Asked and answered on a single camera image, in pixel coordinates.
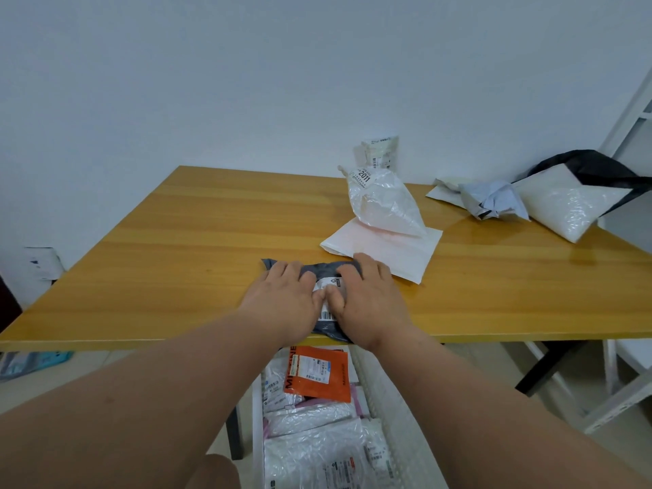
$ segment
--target person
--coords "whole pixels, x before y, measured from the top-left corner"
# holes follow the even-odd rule
[[[353,342],[375,354],[410,407],[452,489],[643,488],[589,437],[485,378],[416,328],[389,268],[356,254],[313,292],[300,262],[277,262],[238,309],[132,353],[0,416],[7,488],[239,487],[205,456],[229,412],[281,347],[308,336],[328,299]]]

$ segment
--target blue package on floor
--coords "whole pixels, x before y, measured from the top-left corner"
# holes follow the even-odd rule
[[[265,269],[271,269],[276,261],[273,259],[263,259],[263,264],[265,264]],[[357,261],[338,261],[338,262],[320,262],[319,264],[306,264],[301,268],[301,274],[306,271],[314,272],[317,277],[317,284],[315,289],[323,288],[326,284],[336,285],[342,295],[346,298],[346,291],[344,290],[344,280],[337,274],[337,269],[342,264],[351,264],[358,270],[358,273],[362,275],[362,269]],[[340,325],[337,323],[335,316],[331,314],[328,309],[328,304],[324,303],[322,307],[322,313],[320,314],[315,327],[312,330],[313,333],[323,334],[326,337],[332,338],[333,340],[338,340],[340,342],[353,343],[349,337],[347,337]]]
[[[71,351],[8,351],[0,356],[0,383],[61,364],[70,357]]]

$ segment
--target wooden table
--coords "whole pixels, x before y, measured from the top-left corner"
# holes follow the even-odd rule
[[[536,222],[476,221],[408,186],[444,230],[421,285],[396,279],[444,342],[652,337],[652,257],[592,227],[571,244]],[[354,217],[345,179],[179,167],[0,334],[0,350],[130,349],[233,309],[260,259],[319,247]],[[311,336],[306,344],[329,344]]]

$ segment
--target wall outlet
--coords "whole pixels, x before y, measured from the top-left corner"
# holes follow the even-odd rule
[[[54,281],[61,278],[66,271],[52,247],[23,247],[23,250],[28,258],[30,271],[36,279]]]

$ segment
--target table leg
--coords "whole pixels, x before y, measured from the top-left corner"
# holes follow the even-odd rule
[[[517,384],[517,391],[532,396],[548,381],[569,357],[573,356],[584,341],[544,342],[548,352],[530,369]]]
[[[245,448],[242,445],[242,428],[238,415],[238,406],[229,414],[226,419],[226,434],[229,437],[229,448],[231,449],[232,460],[242,460],[245,457]]]

